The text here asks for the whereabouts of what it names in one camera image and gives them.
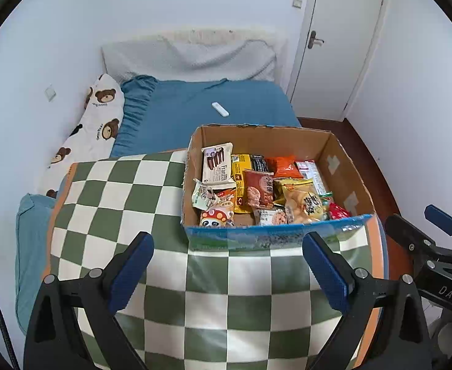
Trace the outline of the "watermelon candy bag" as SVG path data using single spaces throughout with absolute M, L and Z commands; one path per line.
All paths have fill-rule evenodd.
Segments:
M 352 217 L 349 211 L 335 203 L 332 192 L 320 195 L 320 201 L 323 207 L 323 220 L 340 220 Z

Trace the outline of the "small green white snack packet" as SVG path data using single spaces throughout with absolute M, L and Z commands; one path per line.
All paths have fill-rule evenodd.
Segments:
M 232 181 L 220 183 L 205 183 L 199 179 L 194 179 L 195 187 L 192 194 L 192 205 L 201 211 L 208 210 L 211 206 L 219 202 L 219 193 L 228 190 L 235 190 L 236 185 Z

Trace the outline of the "yellow rice cracker bag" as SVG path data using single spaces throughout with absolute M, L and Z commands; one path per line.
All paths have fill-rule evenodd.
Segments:
M 320 196 L 311 179 L 276 179 L 285 203 L 288 224 L 309 224 L 323 220 Z

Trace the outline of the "Franzzi chocolate cookie packet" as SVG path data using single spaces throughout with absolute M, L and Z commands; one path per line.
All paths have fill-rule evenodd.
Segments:
M 233 181 L 231 142 L 202 148 L 202 182 L 216 185 Z

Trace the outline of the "red brown snack packet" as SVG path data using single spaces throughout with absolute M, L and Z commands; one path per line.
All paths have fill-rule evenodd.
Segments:
M 243 171 L 245 196 L 248 205 L 254 209 L 274 207 L 274 173 Z

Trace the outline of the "panda mushroom snack packet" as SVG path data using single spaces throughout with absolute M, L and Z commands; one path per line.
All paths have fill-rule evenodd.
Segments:
M 199 225 L 201 227 L 223 228 L 233 227 L 234 203 L 236 190 L 227 189 L 219 191 L 218 200 L 206 211 L 202 211 Z

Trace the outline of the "red white wafer packet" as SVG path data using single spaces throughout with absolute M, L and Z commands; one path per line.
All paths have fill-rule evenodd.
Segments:
M 304 179 L 311 179 L 313 181 L 315 190 L 319 195 L 325 195 L 328 193 L 318 166 L 313 160 L 296 161 L 295 165 Z

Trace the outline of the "green white checkered blanket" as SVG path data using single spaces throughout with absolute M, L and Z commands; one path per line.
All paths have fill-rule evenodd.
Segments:
M 151 369 L 303 369 L 334 331 L 299 247 L 193 251 L 181 226 L 184 151 L 79 163 L 60 187 L 51 272 L 76 279 L 146 231 L 155 251 L 116 319 Z

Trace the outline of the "bear print pillow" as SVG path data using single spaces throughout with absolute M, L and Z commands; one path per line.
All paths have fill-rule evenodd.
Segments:
M 56 151 L 37 192 L 55 197 L 71 165 L 110 156 L 123 119 L 124 94 L 109 74 L 89 88 L 85 111 L 70 136 Z

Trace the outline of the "cardboard box with blue print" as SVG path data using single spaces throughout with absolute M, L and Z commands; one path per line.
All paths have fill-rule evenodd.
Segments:
M 181 223 L 193 251 L 300 245 L 375 213 L 353 160 L 328 131 L 203 125 L 187 149 Z

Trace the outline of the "orange snack packet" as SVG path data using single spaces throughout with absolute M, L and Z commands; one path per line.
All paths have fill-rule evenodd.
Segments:
M 274 173 L 274 178 L 303 178 L 295 165 L 294 155 L 267 157 L 265 160 L 269 170 Z

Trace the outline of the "blue bed sheet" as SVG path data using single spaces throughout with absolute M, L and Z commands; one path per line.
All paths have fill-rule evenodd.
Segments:
M 220 79 L 211 82 L 158 80 L 138 75 L 120 85 L 123 119 L 108 158 L 177 150 L 202 125 L 300 125 L 288 98 L 273 82 Z M 219 102 L 226 118 L 215 111 Z M 56 197 L 38 192 L 22 197 L 15 220 L 15 314 L 21 331 L 45 269 L 45 235 Z

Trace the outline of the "black snack packet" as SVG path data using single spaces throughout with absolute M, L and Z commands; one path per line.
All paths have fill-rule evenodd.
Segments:
M 250 156 L 251 169 L 258 172 L 268 172 L 268 164 L 264 157 L 260 154 L 251 154 Z

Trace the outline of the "white remote control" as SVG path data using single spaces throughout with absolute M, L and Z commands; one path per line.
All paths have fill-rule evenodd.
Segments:
M 226 118 L 229 116 L 229 112 L 222 105 L 220 105 L 219 102 L 213 102 L 212 107 L 221 115 L 221 117 Z

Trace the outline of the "white door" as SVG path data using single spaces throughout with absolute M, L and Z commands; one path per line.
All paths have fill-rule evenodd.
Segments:
M 308 0 L 288 96 L 298 117 L 342 120 L 378 39 L 384 0 Z M 308 49 L 315 30 L 322 46 Z

